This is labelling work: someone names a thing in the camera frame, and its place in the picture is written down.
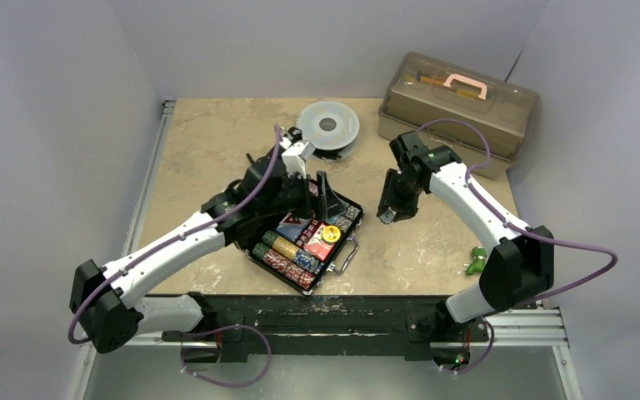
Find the yellow big blind button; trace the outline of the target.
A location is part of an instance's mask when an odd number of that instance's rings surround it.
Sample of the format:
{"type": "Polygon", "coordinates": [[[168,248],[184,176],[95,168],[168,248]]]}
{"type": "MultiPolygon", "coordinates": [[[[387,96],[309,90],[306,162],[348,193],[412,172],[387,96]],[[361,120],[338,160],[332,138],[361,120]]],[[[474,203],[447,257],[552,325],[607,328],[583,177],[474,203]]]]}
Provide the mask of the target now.
{"type": "Polygon", "coordinates": [[[342,231],[334,225],[326,226],[322,229],[322,240],[328,244],[334,244],[342,237],[342,231]]]}

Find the red triangular all-in marker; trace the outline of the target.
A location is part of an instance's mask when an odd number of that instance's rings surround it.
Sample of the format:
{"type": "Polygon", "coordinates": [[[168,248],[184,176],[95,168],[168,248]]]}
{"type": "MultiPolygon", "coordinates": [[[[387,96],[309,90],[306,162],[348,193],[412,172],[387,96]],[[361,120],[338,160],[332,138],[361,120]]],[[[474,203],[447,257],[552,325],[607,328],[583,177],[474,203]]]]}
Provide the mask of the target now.
{"type": "Polygon", "coordinates": [[[282,221],[281,225],[290,227],[305,227],[308,224],[308,219],[296,217],[292,214],[288,214],[282,221]]]}

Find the blue playing card deck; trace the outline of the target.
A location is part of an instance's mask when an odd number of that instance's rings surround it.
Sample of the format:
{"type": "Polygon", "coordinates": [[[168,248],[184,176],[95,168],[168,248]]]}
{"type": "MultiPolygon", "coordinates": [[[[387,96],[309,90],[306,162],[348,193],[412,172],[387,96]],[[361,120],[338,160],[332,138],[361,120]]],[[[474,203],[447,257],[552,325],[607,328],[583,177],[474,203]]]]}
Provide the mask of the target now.
{"type": "Polygon", "coordinates": [[[277,227],[275,228],[275,232],[281,236],[283,236],[284,238],[286,238],[287,240],[289,240],[292,243],[295,243],[296,238],[298,237],[298,235],[301,233],[301,231],[303,230],[304,227],[290,227],[290,226],[283,226],[281,225],[281,221],[280,223],[277,225],[277,227]]]}

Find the black poker set case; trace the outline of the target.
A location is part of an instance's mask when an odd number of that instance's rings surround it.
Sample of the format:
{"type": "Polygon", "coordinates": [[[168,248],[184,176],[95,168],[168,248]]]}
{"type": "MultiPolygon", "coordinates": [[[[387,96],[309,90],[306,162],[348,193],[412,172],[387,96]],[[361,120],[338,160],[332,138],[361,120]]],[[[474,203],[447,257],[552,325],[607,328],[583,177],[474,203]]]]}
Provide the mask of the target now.
{"type": "Polygon", "coordinates": [[[362,222],[357,202],[331,189],[328,176],[306,172],[312,144],[299,128],[277,129],[278,143],[266,155],[248,159],[242,178],[202,205],[223,217],[217,230],[246,258],[292,289],[308,296],[362,222]]]}

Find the white blue chip five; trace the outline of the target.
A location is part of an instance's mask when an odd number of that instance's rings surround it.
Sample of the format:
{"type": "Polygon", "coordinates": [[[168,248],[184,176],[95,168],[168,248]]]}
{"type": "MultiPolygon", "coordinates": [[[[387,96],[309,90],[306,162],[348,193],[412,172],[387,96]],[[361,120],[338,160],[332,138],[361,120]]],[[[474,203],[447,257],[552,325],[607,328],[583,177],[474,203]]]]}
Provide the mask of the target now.
{"type": "Polygon", "coordinates": [[[385,224],[390,224],[393,222],[394,219],[394,214],[392,212],[390,212],[389,210],[387,210],[385,213],[383,213],[379,219],[385,223],[385,224]]]}

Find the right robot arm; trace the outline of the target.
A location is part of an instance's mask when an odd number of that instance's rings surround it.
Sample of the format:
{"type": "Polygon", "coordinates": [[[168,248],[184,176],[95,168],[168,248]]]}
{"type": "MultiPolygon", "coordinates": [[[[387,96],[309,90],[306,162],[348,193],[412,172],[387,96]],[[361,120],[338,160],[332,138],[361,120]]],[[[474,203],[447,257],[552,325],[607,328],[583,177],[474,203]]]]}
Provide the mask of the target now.
{"type": "Polygon", "coordinates": [[[553,235],[544,226],[531,228],[509,214],[473,177],[447,146],[428,148],[416,132],[390,143],[397,168],[388,169],[377,208],[384,224],[413,218],[421,194],[446,203],[472,230],[487,251],[477,283],[436,306],[434,327],[446,339],[463,333],[468,322],[500,313],[553,286],[553,235]]]}

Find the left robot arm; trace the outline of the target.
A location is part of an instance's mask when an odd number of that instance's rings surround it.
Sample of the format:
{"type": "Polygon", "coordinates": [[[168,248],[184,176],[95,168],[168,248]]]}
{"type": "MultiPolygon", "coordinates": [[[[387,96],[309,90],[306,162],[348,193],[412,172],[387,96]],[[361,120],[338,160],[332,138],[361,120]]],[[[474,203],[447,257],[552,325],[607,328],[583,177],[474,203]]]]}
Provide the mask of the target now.
{"type": "Polygon", "coordinates": [[[257,162],[188,220],[146,247],[103,266],[93,260],[77,266],[67,339],[110,353],[143,330],[149,316],[136,307],[148,293],[188,264],[231,244],[250,244],[289,213],[326,219],[347,207],[348,199],[331,189],[325,172],[309,178],[288,173],[281,162],[257,162]]]}

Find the red dice row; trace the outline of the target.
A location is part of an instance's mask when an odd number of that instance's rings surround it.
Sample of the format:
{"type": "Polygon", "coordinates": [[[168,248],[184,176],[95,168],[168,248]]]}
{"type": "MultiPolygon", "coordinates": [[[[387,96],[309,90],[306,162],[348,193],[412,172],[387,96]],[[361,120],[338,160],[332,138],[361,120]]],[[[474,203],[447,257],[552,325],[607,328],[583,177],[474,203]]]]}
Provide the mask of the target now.
{"type": "Polygon", "coordinates": [[[299,248],[304,248],[308,240],[314,235],[314,233],[318,229],[319,225],[320,225],[320,222],[317,219],[315,218],[310,219],[307,225],[302,229],[301,233],[296,238],[295,244],[299,248]]]}

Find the green chip stack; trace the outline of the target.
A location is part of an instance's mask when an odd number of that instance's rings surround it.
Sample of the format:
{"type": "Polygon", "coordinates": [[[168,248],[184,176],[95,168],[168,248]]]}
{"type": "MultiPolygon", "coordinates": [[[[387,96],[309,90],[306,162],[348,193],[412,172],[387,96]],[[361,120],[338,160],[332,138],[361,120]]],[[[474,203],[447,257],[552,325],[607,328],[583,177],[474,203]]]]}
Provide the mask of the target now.
{"type": "Polygon", "coordinates": [[[349,205],[341,214],[331,217],[329,223],[339,228],[341,232],[346,233],[357,221],[361,211],[359,207],[349,205]]]}

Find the red playing card deck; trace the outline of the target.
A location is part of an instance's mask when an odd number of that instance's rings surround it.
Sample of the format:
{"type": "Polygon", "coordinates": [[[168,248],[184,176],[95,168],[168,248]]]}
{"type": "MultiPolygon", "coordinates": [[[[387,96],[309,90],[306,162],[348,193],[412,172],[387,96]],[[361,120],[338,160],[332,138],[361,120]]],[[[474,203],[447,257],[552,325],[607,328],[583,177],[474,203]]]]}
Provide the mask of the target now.
{"type": "Polygon", "coordinates": [[[305,247],[303,248],[305,251],[311,253],[314,257],[321,261],[325,261],[335,246],[339,243],[336,242],[334,244],[325,243],[322,240],[321,233],[324,227],[329,226],[324,222],[320,222],[319,227],[317,228],[314,235],[307,241],[305,247]]]}

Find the yellow chip stack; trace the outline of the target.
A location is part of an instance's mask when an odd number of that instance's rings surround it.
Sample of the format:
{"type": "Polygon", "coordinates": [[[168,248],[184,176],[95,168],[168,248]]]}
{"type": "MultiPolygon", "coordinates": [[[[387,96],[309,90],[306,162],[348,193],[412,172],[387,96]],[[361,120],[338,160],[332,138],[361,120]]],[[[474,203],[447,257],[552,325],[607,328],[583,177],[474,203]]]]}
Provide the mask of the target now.
{"type": "Polygon", "coordinates": [[[272,248],[289,260],[293,260],[301,251],[300,247],[284,237],[277,237],[272,244],[272,248]]]}

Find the dark blue chip stack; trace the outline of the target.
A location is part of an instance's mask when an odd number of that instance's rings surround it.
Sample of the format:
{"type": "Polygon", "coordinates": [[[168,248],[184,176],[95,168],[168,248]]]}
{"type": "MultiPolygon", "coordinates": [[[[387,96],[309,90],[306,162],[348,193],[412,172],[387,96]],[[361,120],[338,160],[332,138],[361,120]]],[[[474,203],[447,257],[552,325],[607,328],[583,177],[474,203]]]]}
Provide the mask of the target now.
{"type": "Polygon", "coordinates": [[[312,273],[317,274],[320,268],[320,260],[314,257],[310,252],[305,250],[297,250],[293,257],[292,261],[297,264],[300,268],[312,273]]]}

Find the red chip stack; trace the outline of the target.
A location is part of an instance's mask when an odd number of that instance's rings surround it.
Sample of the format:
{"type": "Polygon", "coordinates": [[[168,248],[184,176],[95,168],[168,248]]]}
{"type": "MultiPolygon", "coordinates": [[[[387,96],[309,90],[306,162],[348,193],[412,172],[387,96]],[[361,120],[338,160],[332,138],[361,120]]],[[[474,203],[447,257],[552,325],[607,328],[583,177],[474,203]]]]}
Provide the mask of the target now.
{"type": "Polygon", "coordinates": [[[280,273],[292,283],[296,283],[303,290],[309,290],[315,281],[315,276],[311,272],[273,249],[269,249],[263,254],[262,261],[273,271],[280,273]]]}

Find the green pipe valve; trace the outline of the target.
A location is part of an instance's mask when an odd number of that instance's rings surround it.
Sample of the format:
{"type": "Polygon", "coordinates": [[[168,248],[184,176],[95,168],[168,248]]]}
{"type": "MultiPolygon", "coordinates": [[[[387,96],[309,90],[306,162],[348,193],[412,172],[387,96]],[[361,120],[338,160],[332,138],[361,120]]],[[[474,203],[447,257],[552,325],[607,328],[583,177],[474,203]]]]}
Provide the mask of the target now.
{"type": "Polygon", "coordinates": [[[488,260],[488,252],[482,246],[476,246],[471,251],[472,260],[464,265],[464,272],[467,275],[482,273],[488,260]]]}

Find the translucent brown storage box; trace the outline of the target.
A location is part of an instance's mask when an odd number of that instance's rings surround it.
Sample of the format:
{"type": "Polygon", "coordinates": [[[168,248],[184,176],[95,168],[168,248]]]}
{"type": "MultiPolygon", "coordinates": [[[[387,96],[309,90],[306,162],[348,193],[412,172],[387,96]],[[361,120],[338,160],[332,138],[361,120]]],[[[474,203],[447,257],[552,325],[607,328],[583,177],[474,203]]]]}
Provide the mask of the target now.
{"type": "Polygon", "coordinates": [[[408,52],[379,106],[378,134],[392,140],[419,129],[430,148],[449,146],[468,166],[487,163],[478,174],[499,179],[516,164],[539,101],[531,89],[408,52]],[[475,89],[457,83],[443,87],[452,73],[486,83],[487,99],[477,99],[475,89]]]}

